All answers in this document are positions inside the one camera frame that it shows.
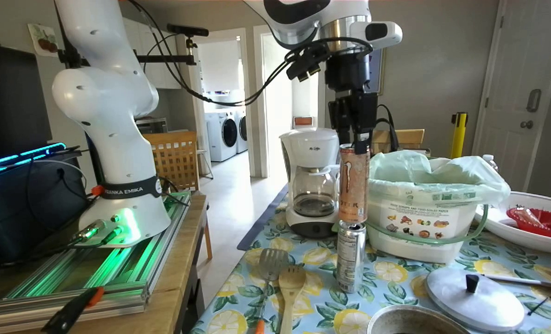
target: coffee maker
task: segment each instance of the coffee maker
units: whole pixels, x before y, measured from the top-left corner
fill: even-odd
[[[285,219],[293,232],[320,239],[337,221],[337,135],[309,128],[280,135],[289,176]]]

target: floral tablecloth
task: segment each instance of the floral tablecloth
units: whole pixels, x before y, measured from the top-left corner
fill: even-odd
[[[402,260],[372,252],[367,247],[359,287],[354,293],[343,293],[335,287],[333,278],[335,237],[304,239],[285,226],[283,211],[276,211],[205,308],[192,334],[254,332],[256,306],[263,289],[257,265],[261,249],[283,249],[293,263],[306,269],[306,286],[293,306],[293,332],[361,332],[371,315],[387,304],[417,304],[437,310],[424,291],[424,278],[439,263]],[[551,254],[517,247],[489,232],[463,243],[460,256],[448,265],[486,275],[551,280]],[[528,310],[547,299],[534,313],[525,317],[517,332],[551,334],[551,291],[513,284],[508,284],[508,289]],[[280,304],[280,291],[269,295],[263,310],[265,332],[278,332]]]

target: pot lid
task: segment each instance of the pot lid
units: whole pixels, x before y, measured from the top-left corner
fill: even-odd
[[[450,317],[480,332],[512,332],[525,308],[500,284],[461,269],[441,267],[426,276],[430,299]]]

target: plate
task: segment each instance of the plate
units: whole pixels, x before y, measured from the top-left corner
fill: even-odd
[[[525,206],[525,208],[539,208],[551,211],[551,197],[541,197],[534,193],[519,193],[512,191],[510,198],[500,206],[491,206],[486,219],[486,228],[515,245],[523,245],[528,249],[551,252],[551,237],[530,234],[525,230],[515,228],[513,219],[506,215],[508,208]]]

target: red food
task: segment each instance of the red food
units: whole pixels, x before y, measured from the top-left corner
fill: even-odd
[[[510,208],[506,213],[515,221],[517,228],[551,237],[551,211],[538,208]]]

